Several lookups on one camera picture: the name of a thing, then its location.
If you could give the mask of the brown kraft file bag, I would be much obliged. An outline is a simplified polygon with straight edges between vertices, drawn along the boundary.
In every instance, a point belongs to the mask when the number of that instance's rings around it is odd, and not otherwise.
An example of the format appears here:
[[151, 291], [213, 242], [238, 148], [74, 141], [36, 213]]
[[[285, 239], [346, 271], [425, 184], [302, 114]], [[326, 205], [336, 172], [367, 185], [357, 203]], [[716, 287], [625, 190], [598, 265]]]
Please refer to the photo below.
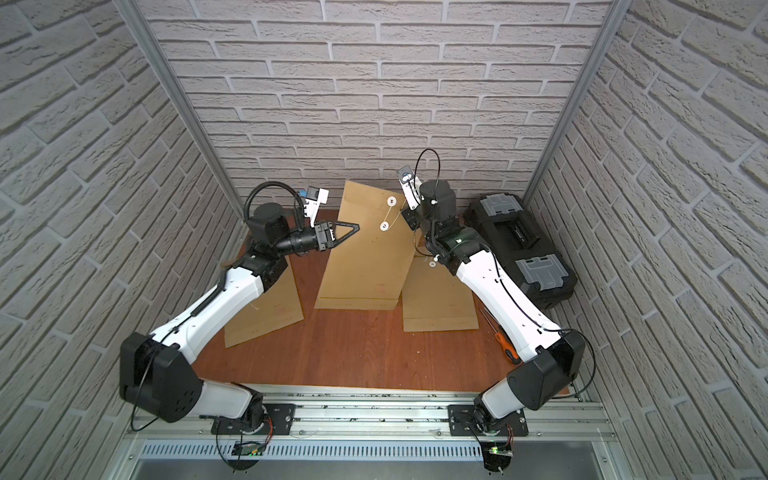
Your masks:
[[414, 257], [401, 296], [405, 332], [478, 328], [471, 290], [432, 259]]

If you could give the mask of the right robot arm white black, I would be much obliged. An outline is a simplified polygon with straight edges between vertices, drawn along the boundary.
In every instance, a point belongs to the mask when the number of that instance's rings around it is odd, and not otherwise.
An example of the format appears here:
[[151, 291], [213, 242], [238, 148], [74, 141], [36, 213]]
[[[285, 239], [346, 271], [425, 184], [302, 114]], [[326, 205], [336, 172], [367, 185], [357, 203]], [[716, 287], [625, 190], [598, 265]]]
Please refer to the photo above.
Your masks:
[[424, 234], [434, 260], [483, 302], [519, 358], [515, 369], [474, 400], [475, 424], [482, 432], [498, 431], [510, 414], [539, 409], [575, 380], [587, 341], [544, 315], [503, 271], [480, 234], [460, 224], [448, 182], [423, 182], [404, 173], [400, 184], [408, 203], [402, 216], [409, 227]]

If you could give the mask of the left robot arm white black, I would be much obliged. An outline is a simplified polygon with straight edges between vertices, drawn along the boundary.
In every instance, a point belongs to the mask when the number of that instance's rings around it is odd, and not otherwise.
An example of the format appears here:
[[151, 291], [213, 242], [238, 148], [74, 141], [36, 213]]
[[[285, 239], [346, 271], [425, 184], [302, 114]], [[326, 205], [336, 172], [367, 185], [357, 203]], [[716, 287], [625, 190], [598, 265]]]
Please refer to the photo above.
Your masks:
[[325, 189], [297, 191], [280, 181], [256, 186], [242, 209], [250, 232], [245, 253], [175, 318], [149, 334], [134, 332], [122, 342], [121, 399], [134, 411], [167, 423], [198, 416], [231, 422], [234, 433], [258, 431], [266, 421], [262, 394], [239, 384], [204, 380], [193, 365], [219, 331], [277, 283], [289, 256], [332, 250], [359, 231], [356, 223], [317, 221], [327, 196]]

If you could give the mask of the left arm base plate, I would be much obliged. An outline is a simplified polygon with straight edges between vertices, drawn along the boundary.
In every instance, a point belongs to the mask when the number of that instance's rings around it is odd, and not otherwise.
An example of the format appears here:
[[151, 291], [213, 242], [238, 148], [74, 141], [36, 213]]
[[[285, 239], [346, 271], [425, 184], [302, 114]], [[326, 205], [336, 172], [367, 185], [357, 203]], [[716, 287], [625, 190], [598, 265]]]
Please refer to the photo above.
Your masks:
[[295, 404], [258, 402], [238, 418], [216, 417], [214, 435], [288, 435], [294, 420]]

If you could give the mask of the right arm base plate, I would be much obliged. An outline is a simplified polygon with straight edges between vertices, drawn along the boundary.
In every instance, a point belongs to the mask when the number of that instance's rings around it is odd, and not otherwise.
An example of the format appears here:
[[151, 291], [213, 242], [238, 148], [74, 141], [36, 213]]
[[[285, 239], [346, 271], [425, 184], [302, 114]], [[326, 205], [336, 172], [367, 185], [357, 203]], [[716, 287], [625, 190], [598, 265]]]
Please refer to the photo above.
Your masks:
[[483, 417], [475, 405], [454, 404], [447, 407], [448, 426], [451, 436], [479, 438], [514, 438], [529, 434], [527, 419], [522, 410], [513, 411], [502, 419]]

